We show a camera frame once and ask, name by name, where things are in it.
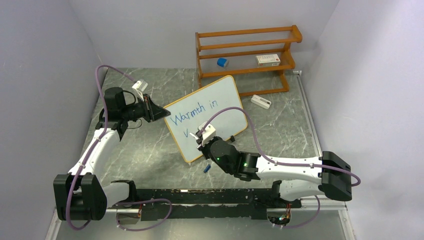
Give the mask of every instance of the white box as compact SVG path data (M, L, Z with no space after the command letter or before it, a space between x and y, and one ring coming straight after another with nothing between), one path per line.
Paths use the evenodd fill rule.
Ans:
M258 68L275 67L280 65L281 60L277 54L257 55L256 62Z

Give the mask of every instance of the wall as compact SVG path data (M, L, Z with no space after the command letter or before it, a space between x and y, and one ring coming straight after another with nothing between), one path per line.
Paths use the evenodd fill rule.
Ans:
M98 98L93 44L66 0L0 2L0 239L44 239L53 180Z
M341 0L304 69L323 150L362 178L357 239L424 239L424 2Z
M117 67L196 68L195 32L296 24L303 42L292 52L302 69L339 0L70 2L100 58Z

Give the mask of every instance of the whiteboard eraser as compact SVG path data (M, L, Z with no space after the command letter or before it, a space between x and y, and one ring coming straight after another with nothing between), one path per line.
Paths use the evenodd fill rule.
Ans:
M269 109L271 106L271 101L266 100L265 98L258 95L253 95L250 101L264 109Z

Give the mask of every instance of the gray marble surface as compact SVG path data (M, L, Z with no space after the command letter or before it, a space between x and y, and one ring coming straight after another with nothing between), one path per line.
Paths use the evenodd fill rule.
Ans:
M145 93L160 106L172 103L198 88L195 69L121 70L136 80L144 79L149 84ZM204 79L203 84L206 85L215 79ZM274 72L235 75L234 79L240 93L281 87L280 79ZM287 158L314 157L317 155L316 149L299 84L293 75L287 75L287 81L290 85L289 92L262 95L272 102L269 109L251 103L251 97L241 98L243 108L255 124L258 141L265 153ZM131 81L109 69L103 90L117 86L131 90L132 85ZM131 101L131 96L128 96L127 102ZM99 100L92 116L84 150L93 137L102 108ZM235 136L235 139L233 144L238 150L257 152L250 128ZM203 173L208 163L212 161L202 157L190 164L184 162L165 121L161 119L147 123L143 120L142 127L126 131L122 141L111 153L105 165L104 175L98 177L102 185L108 185L114 180L133 180L140 189L269 188L275 180L241 181L225 174L214 164L208 173Z

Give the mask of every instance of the wooden shelf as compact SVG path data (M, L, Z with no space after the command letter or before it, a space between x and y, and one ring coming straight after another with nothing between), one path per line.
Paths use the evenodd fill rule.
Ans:
M258 38L257 34L266 34L266 33L278 33L278 32L288 32L286 37L281 37L280 35L272 34L271 37L276 37L276 39L264 39L264 40L253 40ZM225 40L219 39L219 37L225 38L226 36L231 36ZM261 90L253 92L242 92L240 96L251 96L258 94L270 94L270 93L280 93L287 92L289 90L289 85L284 77L284 70L294 69L296 64L290 53L291 43L300 43L302 41L302 34L300 33L296 25L284 26L284 27L271 27L271 28L260 28L260 29L246 29L246 30L235 30L235 31L219 31L219 32L206 32L206 33L195 33L196 37L196 59L197 59L197 69L198 69L198 86L202 87L202 78L207 77L217 77L217 76L226 76L226 75L235 75L235 74L247 74L247 73L258 73L258 72L268 72L268 71L278 71L282 88L270 89L270 90ZM212 44L206 44L201 41L201 38L213 39ZM212 50L226 49L226 48L243 48L249 46L267 46L267 45L276 45L284 44L280 48L273 49L258 49L250 51L238 51L238 52L221 52L215 54L204 54L201 55L201 51L207 51L208 53ZM262 54L273 54L278 53L281 63L278 66L270 67L257 67L255 55ZM201 60L211 60L217 58L237 58L240 56L249 56L252 62L245 66L240 66L235 64L234 66L228 66L226 68L219 67L202 67ZM237 62L237 59L231 59L230 64Z

